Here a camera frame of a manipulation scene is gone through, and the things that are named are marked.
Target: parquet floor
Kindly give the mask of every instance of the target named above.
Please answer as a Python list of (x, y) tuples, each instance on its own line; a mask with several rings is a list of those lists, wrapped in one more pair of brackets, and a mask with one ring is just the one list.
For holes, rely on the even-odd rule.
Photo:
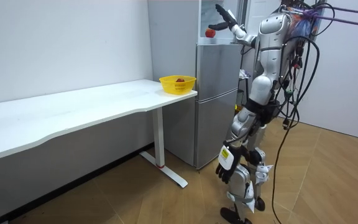
[[(283, 135), (280, 120), (269, 124), (261, 144), (268, 164)], [(167, 166), (188, 181), (186, 188), (137, 156), (11, 223), (227, 223), (219, 209), (232, 204), (227, 186), (214, 174), (218, 162), (197, 172), (169, 152), (166, 157)], [(270, 205), (270, 177), (263, 186), (266, 211), (248, 213), (253, 224), (278, 224)], [(283, 223), (358, 223), (358, 138), (306, 124), (294, 128), (277, 168), (275, 208)]]

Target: robot leg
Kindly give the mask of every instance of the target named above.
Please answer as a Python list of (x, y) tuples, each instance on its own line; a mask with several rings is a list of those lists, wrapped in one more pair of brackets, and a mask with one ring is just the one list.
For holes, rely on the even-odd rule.
[(245, 207), (250, 208), (252, 212), (254, 212), (254, 189), (250, 181), (249, 171), (244, 164), (238, 164), (231, 176), (227, 197), (234, 202), (236, 211), (233, 212), (228, 208), (222, 208), (222, 217), (229, 223), (252, 224), (252, 222), (246, 218)]
[(261, 187), (264, 182), (269, 179), (269, 170), (273, 166), (265, 166), (265, 153), (259, 149), (266, 129), (266, 125), (260, 127), (257, 133), (249, 138), (246, 142), (250, 158), (248, 160), (248, 168), (250, 171), (250, 179), (254, 185), (255, 208), (259, 211), (265, 210), (265, 202), (260, 197), (262, 194)]

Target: white wall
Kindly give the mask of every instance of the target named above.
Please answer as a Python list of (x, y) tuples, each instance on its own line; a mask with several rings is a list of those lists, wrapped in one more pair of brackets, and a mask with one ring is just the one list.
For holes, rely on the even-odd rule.
[[(146, 0), (0, 0), (0, 101), (141, 78)], [(137, 113), (2, 158), (0, 216), (151, 142), (151, 115)]]
[[(358, 1), (329, 3), (358, 10)], [(358, 14), (337, 11), (336, 17), (358, 22)], [(300, 105), (301, 121), (358, 137), (358, 26), (334, 22), (316, 43), (321, 58), (316, 78)]]
[(0, 0), (0, 101), (142, 78), (146, 0)]

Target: freezer door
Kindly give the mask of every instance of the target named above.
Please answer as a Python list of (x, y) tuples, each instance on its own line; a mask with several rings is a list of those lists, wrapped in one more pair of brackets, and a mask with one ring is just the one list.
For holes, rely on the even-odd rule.
[(195, 164), (200, 169), (222, 148), (234, 117), (237, 90), (212, 100), (196, 103)]
[(198, 101), (227, 93), (238, 87), (241, 45), (198, 45), (196, 90)]

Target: apple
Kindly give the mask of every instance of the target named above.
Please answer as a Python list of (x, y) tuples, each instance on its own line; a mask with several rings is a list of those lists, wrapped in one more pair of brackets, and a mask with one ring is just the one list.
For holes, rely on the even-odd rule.
[(210, 28), (207, 28), (205, 31), (205, 36), (209, 38), (213, 38), (215, 34), (216, 34), (215, 30), (212, 30)]

